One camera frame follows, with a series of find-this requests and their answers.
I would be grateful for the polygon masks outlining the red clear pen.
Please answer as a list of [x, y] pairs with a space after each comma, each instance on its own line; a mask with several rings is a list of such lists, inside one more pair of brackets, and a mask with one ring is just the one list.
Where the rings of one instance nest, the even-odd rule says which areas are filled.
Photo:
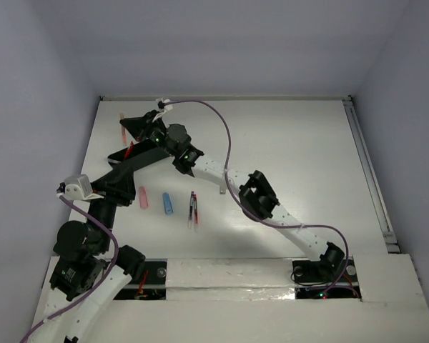
[[[119, 113], [119, 121], [121, 121], [121, 120], [123, 120], [123, 119], [125, 119], [125, 115], [124, 115], [124, 113]], [[121, 125], [121, 135], [122, 135], [122, 143], [123, 143], [123, 146], [126, 146], [127, 145], [127, 133], [126, 133], [126, 129], [122, 126], [122, 124], [120, 123], [120, 125]]]

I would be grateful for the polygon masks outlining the pink pen cap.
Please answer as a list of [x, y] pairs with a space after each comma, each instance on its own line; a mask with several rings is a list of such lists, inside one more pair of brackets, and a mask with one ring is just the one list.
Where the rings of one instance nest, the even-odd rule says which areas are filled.
[[147, 198], [147, 192], [145, 187], [140, 186], [138, 188], [138, 194], [139, 194], [139, 205], [141, 209], [147, 209], [149, 207], [149, 202]]

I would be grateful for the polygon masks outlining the black gel pen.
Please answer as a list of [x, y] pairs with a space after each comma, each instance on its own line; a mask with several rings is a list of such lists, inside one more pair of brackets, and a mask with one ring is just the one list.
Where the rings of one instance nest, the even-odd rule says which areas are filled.
[[197, 213], [197, 195], [191, 192], [189, 200], [189, 214], [187, 220], [187, 227], [189, 229], [196, 229], [198, 225], [198, 213]]

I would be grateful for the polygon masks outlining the white refill pen red end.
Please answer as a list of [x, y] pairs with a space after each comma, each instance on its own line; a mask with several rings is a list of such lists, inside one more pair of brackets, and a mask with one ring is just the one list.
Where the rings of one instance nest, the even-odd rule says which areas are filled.
[[114, 159], [107, 159], [108, 164], [110, 164], [111, 166], [113, 165], [117, 165], [120, 163], [120, 161], [114, 160]]

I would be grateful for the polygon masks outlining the red gel pen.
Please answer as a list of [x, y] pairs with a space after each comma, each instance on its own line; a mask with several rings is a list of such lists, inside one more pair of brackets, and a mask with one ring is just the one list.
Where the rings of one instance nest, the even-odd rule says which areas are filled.
[[126, 152], [124, 153], [124, 160], [129, 158], [129, 155], [131, 154], [134, 147], [134, 142], [131, 141], [129, 147], [127, 148]]

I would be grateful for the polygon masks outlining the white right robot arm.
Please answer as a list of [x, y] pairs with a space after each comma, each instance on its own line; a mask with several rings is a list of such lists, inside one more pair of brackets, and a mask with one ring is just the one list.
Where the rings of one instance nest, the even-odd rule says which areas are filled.
[[142, 117], [122, 118], [120, 124], [136, 141], [149, 141], [171, 156], [172, 164], [180, 173], [226, 188], [247, 217], [276, 229], [314, 262], [319, 278], [331, 280], [345, 267], [345, 251], [298, 222], [280, 203], [262, 172], [230, 171], [193, 146], [185, 126], [165, 125], [158, 111]]

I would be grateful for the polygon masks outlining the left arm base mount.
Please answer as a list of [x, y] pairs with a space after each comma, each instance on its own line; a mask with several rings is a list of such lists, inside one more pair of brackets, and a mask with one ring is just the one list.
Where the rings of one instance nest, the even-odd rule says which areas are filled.
[[124, 286], [114, 297], [114, 300], [165, 300], [167, 293], [166, 280], [167, 260], [147, 259], [141, 277]]

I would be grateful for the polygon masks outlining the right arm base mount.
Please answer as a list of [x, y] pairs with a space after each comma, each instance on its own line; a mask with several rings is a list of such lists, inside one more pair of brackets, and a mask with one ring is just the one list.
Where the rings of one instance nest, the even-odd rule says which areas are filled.
[[337, 283], [327, 288], [340, 276], [340, 271], [324, 271], [317, 262], [295, 260], [292, 262], [290, 279], [295, 285], [296, 299], [361, 299], [357, 269], [354, 259], [349, 258], [347, 267]]

